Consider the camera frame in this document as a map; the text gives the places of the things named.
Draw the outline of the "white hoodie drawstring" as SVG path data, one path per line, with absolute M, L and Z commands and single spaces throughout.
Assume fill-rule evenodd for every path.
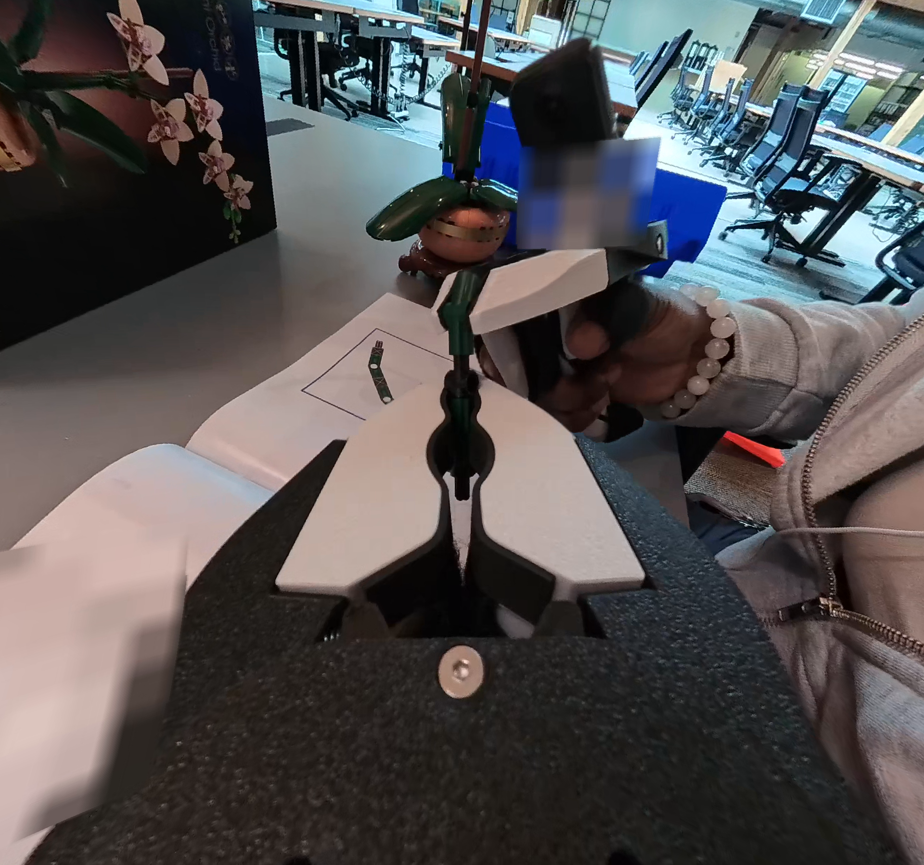
M 923 531 L 908 529 L 891 529 L 868 526 L 843 526 L 843 527 L 795 527 L 791 529 L 770 529 L 779 536 L 807 536 L 813 539 L 846 536 L 846 535 L 864 535 L 889 538 L 904 539 L 923 539 Z

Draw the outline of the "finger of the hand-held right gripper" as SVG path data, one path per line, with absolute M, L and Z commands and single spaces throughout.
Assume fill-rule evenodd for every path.
M 605 248 L 552 250 L 492 267 L 480 264 L 451 273 L 440 287 L 432 307 L 438 311 L 452 287 L 464 275 L 480 281 L 479 295 L 470 310 L 474 334 L 483 336 L 544 314 L 560 310 L 608 286 Z
M 517 396 L 530 399 L 526 367 L 513 327 L 475 335 L 475 347 L 484 375 Z

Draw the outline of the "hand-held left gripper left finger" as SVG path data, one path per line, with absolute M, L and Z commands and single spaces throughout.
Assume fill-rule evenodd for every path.
M 437 538 L 445 484 L 428 447 L 445 420 L 441 395 L 420 385 L 347 439 L 276 577 L 279 591 L 358 595 Z

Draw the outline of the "blue plastic bin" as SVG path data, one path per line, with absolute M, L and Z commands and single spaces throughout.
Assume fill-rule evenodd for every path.
M 492 103 L 487 112 L 477 176 L 516 189 L 520 153 L 521 146 L 507 100 Z M 649 265 L 643 271 L 647 277 L 662 279 L 674 263 L 694 262 L 699 257 L 726 194 L 724 185 L 658 165 L 650 220 L 664 222 L 667 226 L 667 258 Z

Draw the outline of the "dark blue pants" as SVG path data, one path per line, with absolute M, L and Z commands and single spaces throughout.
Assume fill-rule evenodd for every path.
M 699 500 L 687 499 L 688 526 L 695 537 L 712 556 L 718 556 L 728 547 L 743 542 L 763 528 L 749 521 L 729 516 Z

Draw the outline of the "green black toy stem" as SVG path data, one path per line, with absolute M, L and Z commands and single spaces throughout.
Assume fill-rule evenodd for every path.
M 475 334 L 470 314 L 487 277 L 482 265 L 455 272 L 441 288 L 434 312 L 445 329 L 452 369 L 445 377 L 445 402 L 449 418 L 450 473 L 456 500 L 467 501 L 470 495 L 471 426 L 478 397 L 478 381 L 472 377 L 470 359 L 475 353 Z

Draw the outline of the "person's right hand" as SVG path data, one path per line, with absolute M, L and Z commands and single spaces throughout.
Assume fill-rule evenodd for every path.
M 609 404 L 655 406 L 687 385 L 711 340 L 711 318 L 673 289 L 622 281 L 583 301 L 565 332 L 575 362 L 541 405 L 583 432 Z

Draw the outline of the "row of black office chairs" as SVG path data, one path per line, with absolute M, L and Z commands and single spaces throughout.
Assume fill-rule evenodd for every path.
M 792 239 L 784 221 L 798 223 L 806 212 L 824 208 L 825 223 L 833 222 L 851 200 L 851 189 L 875 190 L 886 179 L 922 191 L 922 160 L 902 165 L 884 153 L 883 143 L 854 142 L 845 131 L 821 123 L 840 89 L 786 84 L 772 106 L 763 108 L 749 100 L 754 80 L 743 77 L 737 64 L 710 63 L 699 42 L 682 60 L 679 40 L 665 43 L 657 54 L 639 76 L 638 102 L 678 63 L 672 125 L 693 143 L 693 153 L 702 154 L 701 166 L 722 166 L 724 173 L 746 178 L 746 190 L 728 192 L 727 201 L 747 199 L 759 212 L 772 214 L 730 225 L 719 234 L 721 240 L 732 231 L 758 229 L 768 242 L 764 262 L 781 247 L 799 255 L 800 267 L 812 258 L 841 266 L 822 237 Z
M 253 16 L 256 11 L 271 9 L 267 4 L 253 0 L 252 3 Z M 383 6 L 418 15 L 410 6 Z M 380 118 L 371 113 L 373 41 L 359 37 L 355 19 L 341 18 L 339 25 L 336 34 L 319 35 L 321 110 L 330 106 L 348 121 L 366 115 L 401 127 L 409 116 L 410 104 L 426 104 L 442 83 L 445 71 L 432 75 L 431 63 L 446 60 L 446 54 L 459 47 L 455 38 L 439 34 L 425 24 L 412 27 L 410 39 L 393 40 L 388 82 L 389 117 Z M 261 70 L 266 75 L 264 89 L 269 91 L 270 85 L 274 85 L 278 100 L 293 103 L 284 34 L 270 27 L 256 28 L 261 47 Z

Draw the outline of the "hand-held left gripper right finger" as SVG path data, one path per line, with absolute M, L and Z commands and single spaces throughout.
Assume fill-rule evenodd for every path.
M 646 577 L 566 428 L 485 381 L 483 464 L 472 492 L 470 577 L 494 602 L 574 602 L 636 591 Z

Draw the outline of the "person's right forearm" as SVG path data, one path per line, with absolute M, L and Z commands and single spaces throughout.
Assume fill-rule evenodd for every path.
M 850 380 L 921 314 L 921 291 L 901 306 L 734 302 L 733 350 L 697 415 L 712 428 L 806 439 Z

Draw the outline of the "long office table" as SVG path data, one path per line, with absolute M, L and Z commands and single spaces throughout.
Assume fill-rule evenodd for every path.
M 333 35 L 341 18 L 355 19 L 358 35 L 371 39 L 371 113 L 389 117 L 388 82 L 393 40 L 410 39 L 412 27 L 423 27 L 423 16 L 373 4 L 367 0 L 253 0 L 271 6 L 256 11 L 258 27 L 282 31 L 289 63 L 291 98 L 294 105 L 315 112 L 321 110 L 319 35 Z
M 782 250 L 798 258 L 797 267 L 810 260 L 844 267 L 829 245 L 850 218 L 883 186 L 904 189 L 922 201 L 922 185 L 921 166 L 905 166 L 810 132 L 809 109 L 800 105 L 779 155 L 752 185 L 766 218 L 729 225 L 720 238 L 755 229 L 766 241 L 764 265 Z
M 571 45 L 549 52 L 499 52 L 494 57 L 483 57 L 481 72 L 492 80 L 494 88 L 505 97 L 512 87 L 517 75 L 528 66 L 541 62 L 551 55 L 570 50 Z M 589 50 L 597 51 L 603 63 L 603 71 L 615 114 L 631 120 L 639 110 L 636 85 L 629 67 L 615 62 L 603 55 L 600 47 L 591 46 Z M 475 53 L 473 51 L 451 50 L 446 54 L 447 61 L 462 70 L 472 70 Z

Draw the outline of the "white instruction booklet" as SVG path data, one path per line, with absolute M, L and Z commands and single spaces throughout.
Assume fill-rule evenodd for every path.
M 86 480 L 2 552 L 2 844 L 23 847 L 141 786 L 157 736 L 334 606 L 390 623 L 458 586 L 451 508 L 437 538 L 355 596 L 275 581 L 347 439 L 414 388 L 442 391 L 445 329 L 386 294 L 206 420 Z

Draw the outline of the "dark orchid printed box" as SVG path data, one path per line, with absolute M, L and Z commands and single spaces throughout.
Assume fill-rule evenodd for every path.
M 270 233 L 251 0 L 1 0 L 2 348 Z

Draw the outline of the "toy brick orchid plant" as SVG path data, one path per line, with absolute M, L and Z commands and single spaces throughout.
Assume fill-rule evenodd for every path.
M 502 246 L 517 209 L 517 192 L 479 178 L 481 143 L 491 102 L 484 49 L 491 0 L 482 0 L 469 75 L 453 74 L 441 87 L 442 155 L 448 175 L 404 191 L 365 224 L 369 237 L 399 242 L 414 235 L 415 251 L 399 260 L 406 273 L 455 270 L 491 258 Z

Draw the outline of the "orange red object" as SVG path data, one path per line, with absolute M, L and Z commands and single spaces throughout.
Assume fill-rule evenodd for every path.
M 786 458 L 781 448 L 773 444 L 761 443 L 756 439 L 735 432 L 724 432 L 722 441 L 733 444 L 746 454 L 756 457 L 756 459 L 774 469 L 779 469 L 786 463 Z

